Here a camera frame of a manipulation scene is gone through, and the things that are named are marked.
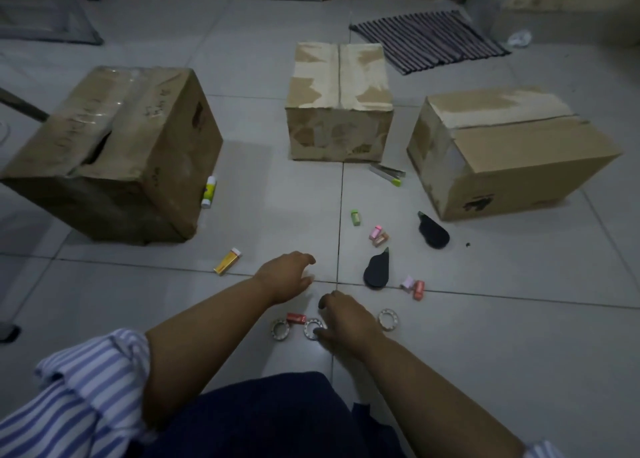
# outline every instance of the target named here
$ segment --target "brown cardboard box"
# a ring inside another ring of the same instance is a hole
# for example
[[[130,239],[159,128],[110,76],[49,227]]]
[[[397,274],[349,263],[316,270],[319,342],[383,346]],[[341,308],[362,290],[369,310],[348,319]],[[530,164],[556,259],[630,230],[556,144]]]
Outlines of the brown cardboard box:
[[[443,220],[556,203],[621,154],[536,87],[430,95],[407,153]]]
[[[380,161],[394,115],[378,43],[299,43],[286,103],[292,159]]]
[[[0,181],[94,240],[183,242],[221,147],[191,69],[98,67]]]

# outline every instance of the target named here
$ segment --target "black and white striped mat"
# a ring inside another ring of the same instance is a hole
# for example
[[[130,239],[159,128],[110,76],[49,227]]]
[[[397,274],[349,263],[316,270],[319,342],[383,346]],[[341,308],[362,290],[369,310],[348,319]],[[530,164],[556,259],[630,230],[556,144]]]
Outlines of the black and white striped mat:
[[[432,11],[349,25],[370,43],[382,43],[385,57],[403,75],[462,60],[511,53],[478,33],[459,11]]]

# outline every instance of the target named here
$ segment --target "person's left hand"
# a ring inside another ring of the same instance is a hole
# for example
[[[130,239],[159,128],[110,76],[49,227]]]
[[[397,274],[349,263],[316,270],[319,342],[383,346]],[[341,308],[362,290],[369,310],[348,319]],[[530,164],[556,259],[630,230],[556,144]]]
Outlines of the person's left hand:
[[[316,264],[311,254],[291,252],[264,263],[253,278],[264,286],[270,304],[289,301],[305,291],[314,281],[313,276],[302,277],[309,264]]]

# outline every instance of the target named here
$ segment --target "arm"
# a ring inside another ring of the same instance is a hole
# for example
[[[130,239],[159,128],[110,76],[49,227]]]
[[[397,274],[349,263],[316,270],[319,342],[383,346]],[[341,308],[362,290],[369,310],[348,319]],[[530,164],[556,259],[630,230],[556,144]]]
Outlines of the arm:
[[[268,307],[308,288],[313,278],[302,273],[315,262],[313,256],[300,252],[280,256],[252,278],[150,329],[144,421],[150,427],[162,426],[200,394]]]
[[[321,340],[339,343],[371,373],[418,457],[516,458],[523,443],[491,414],[388,339],[373,315],[350,296],[332,292],[320,301],[327,330]]]

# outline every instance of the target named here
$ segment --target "red eraser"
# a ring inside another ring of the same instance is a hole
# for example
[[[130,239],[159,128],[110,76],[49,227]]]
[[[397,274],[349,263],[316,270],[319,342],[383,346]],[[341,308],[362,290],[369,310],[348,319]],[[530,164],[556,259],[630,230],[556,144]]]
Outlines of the red eraser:
[[[305,315],[299,315],[298,313],[287,313],[287,321],[289,323],[304,325],[307,322],[307,317]]]
[[[416,281],[413,286],[413,299],[420,301],[424,296],[424,281]]]

